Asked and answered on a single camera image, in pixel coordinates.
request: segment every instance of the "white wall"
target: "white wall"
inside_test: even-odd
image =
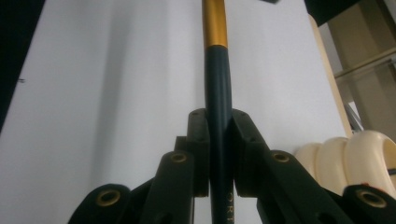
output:
[[[344,135],[304,1],[226,7],[233,107],[268,145]],[[65,223],[93,188],[153,177],[205,105],[202,48],[200,1],[48,0],[0,138],[2,223]],[[260,222],[255,200],[235,221]]]

